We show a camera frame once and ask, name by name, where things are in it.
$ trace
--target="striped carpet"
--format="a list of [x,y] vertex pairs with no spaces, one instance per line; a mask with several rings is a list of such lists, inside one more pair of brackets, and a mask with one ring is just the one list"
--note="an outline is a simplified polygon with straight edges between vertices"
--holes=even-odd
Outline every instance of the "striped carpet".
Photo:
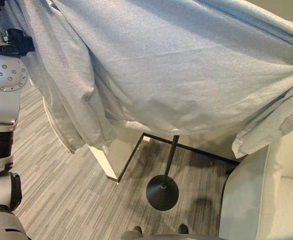
[[14,167],[23,200],[14,212],[33,240],[117,240],[141,226],[144,235],[173,234],[186,224],[193,234],[217,236],[225,171],[234,167],[177,148],[169,175],[179,186],[176,206],[153,209],[146,186],[165,171],[170,145],[142,141],[121,182],[108,180],[85,146],[74,155],[62,146],[30,84],[21,97],[14,134]]

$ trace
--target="black shoe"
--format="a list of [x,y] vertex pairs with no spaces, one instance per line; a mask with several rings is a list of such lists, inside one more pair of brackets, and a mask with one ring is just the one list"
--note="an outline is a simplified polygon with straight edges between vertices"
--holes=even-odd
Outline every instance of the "black shoe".
[[189,229],[186,225],[184,224],[181,224],[179,227],[178,227],[178,234],[189,234]]
[[141,227],[139,227],[139,226],[135,226],[135,227],[133,228],[133,231],[137,231],[137,232],[139,232],[140,234],[142,234],[142,229],[141,229]]

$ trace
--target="round black base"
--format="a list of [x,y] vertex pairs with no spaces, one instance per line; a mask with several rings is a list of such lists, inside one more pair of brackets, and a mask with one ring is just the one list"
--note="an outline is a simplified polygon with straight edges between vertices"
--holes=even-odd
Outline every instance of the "round black base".
[[167,211],[173,208],[179,198],[178,185],[171,177],[167,177],[166,187],[161,186],[164,177],[164,175],[155,176],[148,182],[146,187],[148,202],[159,211]]

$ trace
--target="black bracket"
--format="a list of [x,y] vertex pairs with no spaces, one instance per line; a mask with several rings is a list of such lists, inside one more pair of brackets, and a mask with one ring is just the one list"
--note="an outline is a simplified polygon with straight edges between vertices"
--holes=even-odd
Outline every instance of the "black bracket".
[[10,172],[11,175],[11,201],[10,211],[14,211],[22,201],[21,180],[17,173]]
[[30,36],[24,36],[23,31],[10,28],[5,31],[4,40],[7,44],[0,45],[0,55],[20,58],[28,52],[34,52],[35,47]]

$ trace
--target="draped cloth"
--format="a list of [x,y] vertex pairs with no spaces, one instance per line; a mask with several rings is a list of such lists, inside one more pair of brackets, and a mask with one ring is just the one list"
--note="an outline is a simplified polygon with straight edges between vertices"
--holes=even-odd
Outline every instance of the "draped cloth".
[[293,130],[293,22],[244,0],[12,0],[0,28],[72,152],[113,126],[194,135],[243,126],[237,158]]

